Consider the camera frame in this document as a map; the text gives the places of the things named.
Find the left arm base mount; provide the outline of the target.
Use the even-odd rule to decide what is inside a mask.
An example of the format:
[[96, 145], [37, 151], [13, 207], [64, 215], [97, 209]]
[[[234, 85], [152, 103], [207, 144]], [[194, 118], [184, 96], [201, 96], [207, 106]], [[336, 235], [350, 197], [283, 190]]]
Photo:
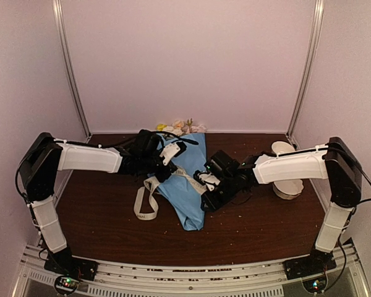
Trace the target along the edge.
[[96, 261], [73, 257], [64, 260], [49, 258], [44, 264], [45, 270], [88, 281], [94, 281], [97, 268]]

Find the cream printed ribbon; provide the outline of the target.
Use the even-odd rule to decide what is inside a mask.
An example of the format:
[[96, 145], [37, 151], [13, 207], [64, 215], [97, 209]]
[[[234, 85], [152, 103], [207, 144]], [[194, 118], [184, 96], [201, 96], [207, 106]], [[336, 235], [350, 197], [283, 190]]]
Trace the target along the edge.
[[[206, 186], [201, 185], [194, 178], [188, 177], [186, 172], [180, 167], [173, 174], [186, 177], [192, 183], [194, 189], [200, 194], [203, 194], [207, 190]], [[137, 190], [134, 213], [139, 220], [149, 221], [157, 217], [160, 206], [156, 196], [161, 195], [158, 192], [158, 186], [160, 184], [154, 176], [151, 176], [145, 179], [143, 186]]]

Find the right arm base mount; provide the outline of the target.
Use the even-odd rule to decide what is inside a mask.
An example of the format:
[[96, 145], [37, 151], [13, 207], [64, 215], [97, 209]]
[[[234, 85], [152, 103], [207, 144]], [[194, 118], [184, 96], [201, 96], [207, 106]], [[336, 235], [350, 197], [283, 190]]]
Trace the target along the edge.
[[284, 261], [283, 265], [288, 280], [323, 274], [337, 267], [334, 259], [322, 260], [311, 256], [289, 259]]

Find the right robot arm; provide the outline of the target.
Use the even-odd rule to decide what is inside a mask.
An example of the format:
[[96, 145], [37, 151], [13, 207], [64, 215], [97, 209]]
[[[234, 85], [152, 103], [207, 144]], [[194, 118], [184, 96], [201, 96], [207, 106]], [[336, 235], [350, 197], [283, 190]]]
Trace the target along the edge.
[[230, 203], [238, 193], [249, 192], [259, 185], [308, 179], [327, 180], [330, 204], [322, 226], [309, 252], [298, 252], [298, 240], [278, 240], [279, 247], [270, 246], [262, 260], [284, 257], [306, 257], [305, 268], [319, 272], [328, 263], [328, 255], [337, 246], [339, 234], [355, 214], [362, 199], [362, 180], [367, 179], [361, 164], [339, 137], [325, 145], [289, 153], [261, 153], [248, 156], [239, 163], [218, 151], [205, 164], [207, 172], [195, 173], [197, 181], [206, 185], [201, 195], [202, 210], [214, 212]]

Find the blue wrapping paper sheet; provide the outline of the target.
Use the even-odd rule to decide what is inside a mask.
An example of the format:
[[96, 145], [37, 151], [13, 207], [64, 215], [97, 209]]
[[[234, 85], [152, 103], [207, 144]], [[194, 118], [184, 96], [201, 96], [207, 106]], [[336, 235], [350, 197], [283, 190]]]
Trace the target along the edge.
[[[192, 178], [195, 171], [204, 170], [207, 160], [205, 134], [187, 134], [184, 138], [194, 140], [198, 144], [187, 143], [185, 152], [173, 158], [172, 162]], [[205, 212], [201, 209], [201, 194], [186, 177], [172, 174], [158, 186], [158, 192], [173, 206], [183, 229], [199, 231], [203, 228]]]

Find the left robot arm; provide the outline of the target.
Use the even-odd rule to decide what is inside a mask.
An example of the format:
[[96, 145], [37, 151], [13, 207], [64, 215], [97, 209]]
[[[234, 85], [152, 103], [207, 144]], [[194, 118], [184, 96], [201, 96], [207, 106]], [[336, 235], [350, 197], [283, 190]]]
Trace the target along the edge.
[[17, 167], [15, 187], [29, 208], [55, 268], [64, 275], [72, 274], [77, 268], [54, 201], [60, 171], [151, 174], [163, 182], [176, 171], [174, 159], [185, 149], [180, 140], [165, 144], [158, 131], [145, 129], [114, 144], [69, 141], [42, 132]]

